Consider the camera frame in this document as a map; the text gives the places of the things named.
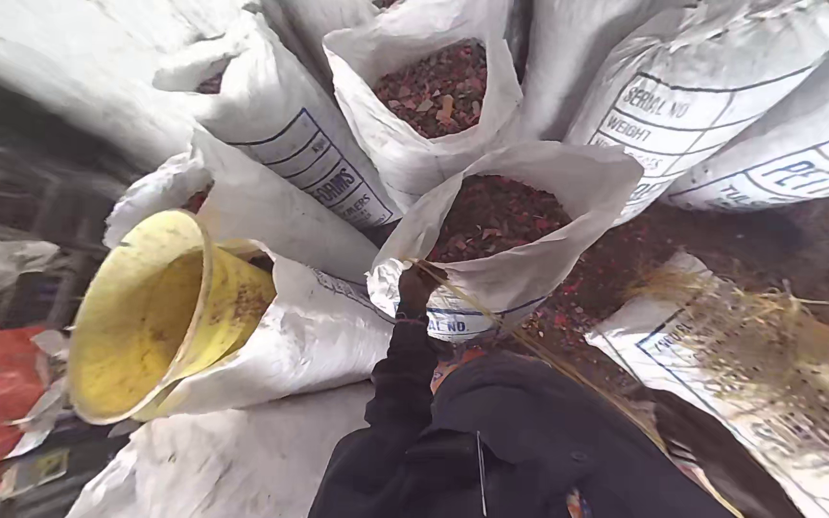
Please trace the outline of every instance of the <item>yellow plastic bucket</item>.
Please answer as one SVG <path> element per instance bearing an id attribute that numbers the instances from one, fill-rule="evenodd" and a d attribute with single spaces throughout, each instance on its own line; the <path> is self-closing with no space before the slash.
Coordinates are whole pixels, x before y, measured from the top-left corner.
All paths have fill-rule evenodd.
<path id="1" fill-rule="evenodd" d="M 75 318 L 76 413 L 94 424 L 131 417 L 242 347 L 275 295 L 269 273 L 214 246 L 190 213 L 145 219 L 110 252 Z"/>

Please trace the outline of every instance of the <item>red debris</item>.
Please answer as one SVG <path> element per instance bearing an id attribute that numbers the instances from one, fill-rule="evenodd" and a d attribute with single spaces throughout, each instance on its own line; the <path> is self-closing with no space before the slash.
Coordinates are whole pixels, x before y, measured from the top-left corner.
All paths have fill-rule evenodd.
<path id="1" fill-rule="evenodd" d="M 206 79 L 201 84 L 197 85 L 197 88 L 194 88 L 193 91 L 210 95 L 219 93 L 219 88 L 222 87 L 223 84 L 223 72 Z"/>
<path id="2" fill-rule="evenodd" d="M 213 188 L 213 182 L 210 182 L 203 188 L 202 191 L 199 193 L 195 193 L 190 198 L 188 198 L 187 203 L 184 204 L 181 208 L 184 210 L 197 214 L 200 211 L 200 207 L 203 206 L 203 202 L 206 201 L 206 196 L 210 194 L 210 189 Z"/>
<path id="3" fill-rule="evenodd" d="M 478 124 L 487 79 L 482 42 L 463 40 L 382 77 L 373 92 L 418 134 L 437 138 Z"/>
<path id="4" fill-rule="evenodd" d="M 553 194 L 503 176 L 462 181 L 428 261 L 488 257 L 536 241 L 571 222 Z"/>

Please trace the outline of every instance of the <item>person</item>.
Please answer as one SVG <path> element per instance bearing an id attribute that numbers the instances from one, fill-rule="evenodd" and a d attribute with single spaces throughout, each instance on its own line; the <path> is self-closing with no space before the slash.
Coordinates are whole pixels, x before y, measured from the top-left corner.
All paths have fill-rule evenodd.
<path id="1" fill-rule="evenodd" d="M 576 490 L 595 518 L 731 517 L 634 423 L 542 361 L 489 354 L 434 395 L 430 267 L 399 279 L 369 427 L 334 447 L 309 518 L 568 518 Z"/>

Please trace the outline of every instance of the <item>dry grass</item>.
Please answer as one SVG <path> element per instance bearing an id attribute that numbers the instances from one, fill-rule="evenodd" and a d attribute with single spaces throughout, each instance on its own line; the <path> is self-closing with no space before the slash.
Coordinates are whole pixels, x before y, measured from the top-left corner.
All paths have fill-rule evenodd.
<path id="1" fill-rule="evenodd" d="M 829 326 L 806 306 L 826 302 L 668 267 L 642 276 L 629 295 L 685 307 L 694 331 L 683 345 L 720 398 L 752 404 L 796 453 L 829 451 Z"/>

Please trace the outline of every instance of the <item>printed label on sack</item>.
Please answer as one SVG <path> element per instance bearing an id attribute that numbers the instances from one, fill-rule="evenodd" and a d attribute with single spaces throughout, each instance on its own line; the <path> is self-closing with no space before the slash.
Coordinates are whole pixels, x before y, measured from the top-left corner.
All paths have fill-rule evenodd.
<path id="1" fill-rule="evenodd" d="M 270 138 L 229 144 L 359 229 L 381 225 L 392 217 L 392 211 L 305 108 Z"/>
<path id="2" fill-rule="evenodd" d="M 512 310 L 498 312 L 496 315 L 498 318 L 504 320 L 506 324 L 519 322 L 523 317 L 530 314 L 543 299 L 545 297 L 531 300 Z M 429 322 L 427 324 L 427 333 L 429 335 L 440 340 L 463 342 L 497 331 L 495 323 L 482 312 L 478 312 L 471 306 L 467 307 L 467 304 L 457 304 L 457 302 L 462 302 L 459 299 L 447 299 L 447 302 L 451 302 L 451 305 L 461 305 L 462 307 L 456 309 L 428 307 L 427 318 Z"/>
<path id="3" fill-rule="evenodd" d="M 724 146 L 811 73 L 742 88 L 687 88 L 639 72 L 619 93 L 588 144 L 623 146 L 645 175 L 620 217 L 645 209 L 687 169 Z"/>
<path id="4" fill-rule="evenodd" d="M 376 306 L 373 305 L 372 302 L 369 301 L 369 296 L 366 294 L 366 287 L 361 286 L 360 288 L 356 288 L 353 284 L 347 282 L 346 280 L 332 277 L 320 270 L 313 269 L 312 271 L 315 272 L 315 278 L 319 281 L 319 285 L 323 288 L 333 293 L 337 293 L 338 295 L 343 295 L 357 304 L 368 308 L 370 311 L 375 312 L 379 318 L 390 324 L 394 323 L 391 318 L 386 316 L 386 313 L 381 312 Z"/>
<path id="5" fill-rule="evenodd" d="M 697 177 L 707 171 L 697 171 Z M 671 194 L 679 206 L 754 210 L 829 196 L 829 140 Z"/>

